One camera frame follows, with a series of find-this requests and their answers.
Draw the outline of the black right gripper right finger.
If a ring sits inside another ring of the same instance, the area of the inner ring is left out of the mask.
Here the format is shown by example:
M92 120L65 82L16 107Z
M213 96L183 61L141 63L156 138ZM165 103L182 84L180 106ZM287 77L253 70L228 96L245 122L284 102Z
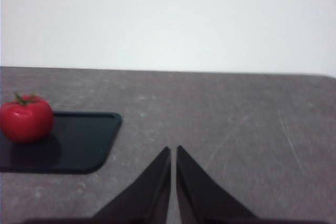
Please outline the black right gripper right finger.
M176 191L182 223L243 223L258 217L222 189L182 146L177 148Z

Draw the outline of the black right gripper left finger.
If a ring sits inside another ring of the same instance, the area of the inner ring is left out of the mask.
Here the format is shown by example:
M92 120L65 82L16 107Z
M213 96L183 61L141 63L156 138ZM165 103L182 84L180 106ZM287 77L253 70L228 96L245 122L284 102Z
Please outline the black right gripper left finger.
M166 223L171 192L171 150L162 149L139 177L92 219L104 223Z

